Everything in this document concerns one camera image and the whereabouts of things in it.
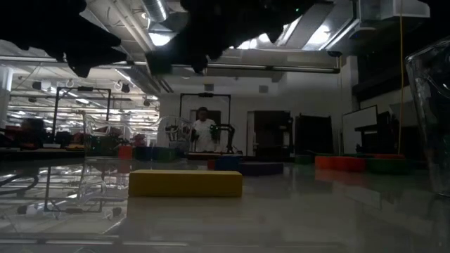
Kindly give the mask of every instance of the foam block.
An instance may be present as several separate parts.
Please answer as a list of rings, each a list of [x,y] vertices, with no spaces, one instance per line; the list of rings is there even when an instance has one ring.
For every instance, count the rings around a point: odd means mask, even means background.
[[[240,197],[236,171],[137,170],[129,175],[130,197]]]

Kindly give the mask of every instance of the fluorescent light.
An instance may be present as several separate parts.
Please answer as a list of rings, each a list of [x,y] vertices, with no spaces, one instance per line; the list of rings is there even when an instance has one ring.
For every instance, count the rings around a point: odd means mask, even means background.
[[[55,245],[112,245],[113,241],[102,240],[47,240],[46,244]]]
[[[118,69],[114,69],[117,73],[119,73],[123,78],[125,78],[128,82],[131,82],[131,77],[129,77],[128,75],[122,73],[120,70]]]
[[[33,239],[0,239],[0,244],[34,244],[37,240]]]
[[[83,103],[83,104],[89,104],[89,101],[87,101],[86,99],[76,99],[76,101]]]
[[[240,46],[238,46],[238,49],[247,50],[250,47],[250,41],[244,41]]]
[[[161,35],[156,33],[149,33],[150,38],[155,46],[164,46],[170,41],[170,37],[167,35]]]
[[[186,247],[185,242],[123,242],[123,245]]]
[[[330,37],[330,28],[326,25],[321,25],[315,33],[312,34],[308,43],[322,44],[325,43]]]
[[[252,39],[252,40],[250,41],[249,48],[250,48],[250,49],[254,49],[254,48],[256,48],[257,45],[258,45],[258,42],[256,41],[256,39]]]
[[[319,50],[322,50],[325,48],[326,50],[330,50],[336,43],[341,40],[347,33],[349,33],[354,27],[356,27],[359,24],[359,19],[357,18],[352,22],[347,29],[344,30],[339,36],[337,36],[335,39],[333,39],[328,45],[323,45]]]
[[[302,18],[302,16],[300,16],[298,19],[294,20],[288,27],[288,29],[286,30],[286,33],[284,33],[283,35],[281,35],[281,39],[278,42],[279,46],[284,46],[286,45],[286,43],[288,43],[288,40],[290,38],[290,36],[293,34],[295,28],[298,25],[298,22],[300,21],[300,19]]]
[[[269,36],[267,36],[267,34],[261,34],[258,39],[262,42],[262,43],[267,43],[270,41]]]

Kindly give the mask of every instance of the ceiling pipe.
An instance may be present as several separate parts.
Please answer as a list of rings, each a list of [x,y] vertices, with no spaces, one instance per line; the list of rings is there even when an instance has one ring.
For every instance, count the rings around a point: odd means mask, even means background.
[[[0,63],[19,65],[33,65],[41,64],[46,67],[46,63],[54,67],[64,67],[67,63],[59,63],[54,58],[49,57],[27,57],[27,56],[0,56]],[[116,69],[130,69],[133,66],[142,65],[146,66],[147,62],[143,60],[128,60],[109,65],[102,65],[98,67],[116,68]],[[190,65],[172,64],[172,67],[189,67]],[[309,67],[309,66],[266,66],[266,65],[248,65],[248,64],[226,64],[226,63],[209,63],[210,69],[223,69],[223,70],[259,70],[259,71],[273,71],[273,72],[308,72],[308,73],[321,73],[321,74],[339,74],[340,69],[335,67]]]
[[[117,5],[119,6],[120,10],[128,17],[128,20],[133,24],[134,28],[138,31],[138,33],[141,35],[142,39],[147,44],[147,47],[152,51],[155,50],[155,45],[150,40],[150,37],[148,36],[147,32],[144,32],[141,23],[139,23],[136,18],[134,18],[133,13],[129,10],[129,8],[124,4],[123,0],[115,0]]]
[[[122,24],[126,27],[128,32],[133,36],[133,38],[136,40],[136,42],[139,44],[139,46],[142,48],[142,50],[144,50],[144,52],[149,51],[150,47],[144,41],[142,41],[142,38],[134,31],[133,27],[131,27],[131,25],[128,23],[127,19],[120,12],[119,8],[114,4],[114,1],[113,0],[107,0],[107,1],[110,4],[111,9],[114,12],[116,12],[117,17],[119,17],[120,22],[122,22]]]
[[[147,17],[153,22],[162,22],[169,17],[169,11],[164,0],[141,0]]]

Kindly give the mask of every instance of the metal frame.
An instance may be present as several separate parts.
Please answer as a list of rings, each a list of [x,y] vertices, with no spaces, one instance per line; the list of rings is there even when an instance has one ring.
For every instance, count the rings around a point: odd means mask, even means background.
[[[52,141],[55,141],[56,118],[58,116],[58,104],[59,104],[59,100],[60,100],[59,92],[61,90],[63,90],[63,89],[67,90],[67,92],[63,94],[62,98],[64,98],[64,96],[67,93],[69,93],[71,90],[73,90],[73,89],[76,89],[78,91],[93,91],[93,90],[96,90],[96,91],[107,91],[108,92],[108,106],[106,108],[106,121],[109,120],[109,118],[110,118],[110,104],[111,104],[111,89],[91,88],[91,87],[83,87],[83,86],[78,87],[78,88],[74,88],[74,87],[72,87],[72,88],[57,87],[56,88],[55,112],[53,114],[53,126],[51,127],[51,140]]]
[[[229,99],[228,102],[228,124],[230,124],[231,119],[231,95],[227,94],[213,94],[213,93],[181,93],[180,94],[180,111],[179,111],[179,117],[181,117],[181,111],[183,109],[183,97],[184,96],[198,96],[200,98],[211,98],[215,96],[221,96],[221,97],[227,97]]]

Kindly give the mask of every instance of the ceiling light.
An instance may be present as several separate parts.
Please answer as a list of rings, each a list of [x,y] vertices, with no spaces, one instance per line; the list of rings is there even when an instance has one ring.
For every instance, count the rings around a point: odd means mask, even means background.
[[[258,39],[262,42],[262,43],[267,43],[270,41],[269,36],[267,36],[267,34],[261,34]]]
[[[150,38],[155,46],[164,46],[170,41],[170,37],[167,35],[161,35],[156,33],[149,33]]]
[[[76,99],[76,101],[87,105],[89,104],[89,101],[87,101],[86,99]]]
[[[349,33],[352,29],[354,29],[358,24],[359,24],[359,19],[357,18],[356,20],[354,20],[352,22],[352,24],[350,24],[349,27],[347,27],[347,29],[345,29],[341,34],[339,34],[339,36],[331,39],[331,41],[328,45],[324,44],[321,48],[319,48],[319,50],[322,50],[322,49],[330,50],[334,45],[336,45],[336,43],[339,42],[339,40],[341,40],[347,33]]]
[[[257,45],[258,45],[258,42],[256,41],[256,39],[252,39],[252,40],[250,41],[249,48],[250,48],[250,49],[254,49],[254,48],[256,48]]]
[[[250,41],[244,41],[240,46],[238,46],[238,49],[247,50],[250,47]]]
[[[34,244],[37,240],[33,239],[0,239],[0,244]]]
[[[302,16],[300,16],[298,19],[294,20],[290,25],[287,26],[283,26],[284,27],[284,32],[281,34],[280,36],[280,40],[278,42],[278,46],[284,46],[286,45],[286,43],[288,43],[288,40],[290,38],[290,36],[293,34],[295,28],[298,25],[298,22],[300,21],[300,19],[302,18]]]
[[[315,33],[312,34],[308,43],[322,44],[325,43],[330,37],[330,28],[326,25],[321,25]]]
[[[125,78],[128,82],[131,82],[131,77],[129,77],[128,75],[122,73],[122,71],[118,70],[118,69],[114,69],[117,73],[119,73],[123,78]]]

